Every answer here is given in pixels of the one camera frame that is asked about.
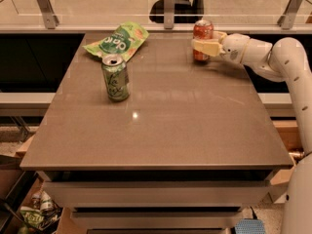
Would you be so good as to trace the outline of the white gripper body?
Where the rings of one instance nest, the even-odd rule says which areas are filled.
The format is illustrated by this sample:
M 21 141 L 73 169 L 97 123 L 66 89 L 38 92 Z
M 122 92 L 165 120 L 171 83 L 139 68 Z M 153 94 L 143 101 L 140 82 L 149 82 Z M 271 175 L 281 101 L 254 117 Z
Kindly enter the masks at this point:
M 221 57 L 230 62 L 241 63 L 244 56 L 244 51 L 251 38 L 243 34 L 227 35 L 222 41 L 223 53 Z

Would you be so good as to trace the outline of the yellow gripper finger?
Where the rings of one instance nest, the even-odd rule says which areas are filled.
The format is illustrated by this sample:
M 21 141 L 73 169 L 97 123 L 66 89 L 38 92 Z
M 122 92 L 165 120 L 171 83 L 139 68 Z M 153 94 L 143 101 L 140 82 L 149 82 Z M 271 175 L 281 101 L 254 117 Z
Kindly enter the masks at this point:
M 222 43 L 226 37 L 227 33 L 223 31 L 214 31 L 213 33 L 213 40 L 217 43 Z
M 217 39 L 193 39 L 191 45 L 196 54 L 202 53 L 210 57 L 217 57 L 225 53 L 223 45 Z

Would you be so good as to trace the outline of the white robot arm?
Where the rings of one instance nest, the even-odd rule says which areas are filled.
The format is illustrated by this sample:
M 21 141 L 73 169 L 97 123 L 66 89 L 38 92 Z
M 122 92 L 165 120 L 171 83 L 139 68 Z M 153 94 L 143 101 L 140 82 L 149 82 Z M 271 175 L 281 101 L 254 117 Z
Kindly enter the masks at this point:
M 267 80 L 287 85 L 290 113 L 298 127 L 304 157 L 295 165 L 288 183 L 281 234 L 312 234 L 312 72 L 304 47 L 292 37 L 271 44 L 216 31 L 208 40 L 194 38 L 192 48 L 245 65 Z

